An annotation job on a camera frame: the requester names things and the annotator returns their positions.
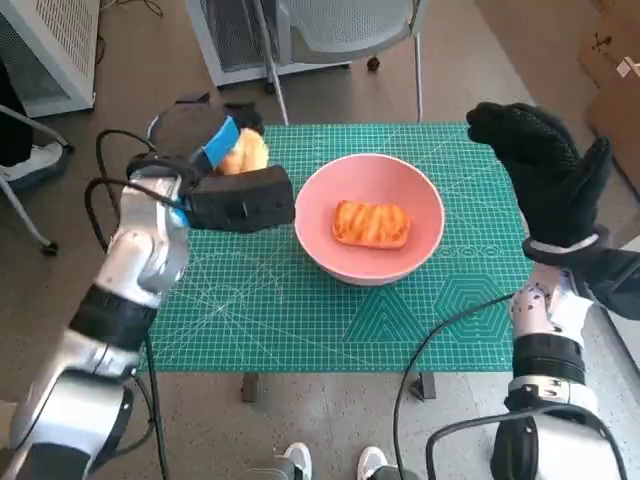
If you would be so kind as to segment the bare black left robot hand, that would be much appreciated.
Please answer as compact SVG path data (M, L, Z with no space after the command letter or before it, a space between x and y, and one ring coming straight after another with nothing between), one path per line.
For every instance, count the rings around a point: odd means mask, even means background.
M215 175L268 166L264 122L253 101L214 105L209 93L183 96L154 118L148 139L160 153L184 157Z

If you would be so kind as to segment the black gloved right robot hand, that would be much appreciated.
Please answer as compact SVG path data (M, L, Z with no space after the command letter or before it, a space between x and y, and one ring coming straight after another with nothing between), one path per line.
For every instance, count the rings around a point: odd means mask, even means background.
M524 103L481 102L466 114L469 139L506 169L530 238L570 248L596 234L612 148L597 138L581 154L557 117Z

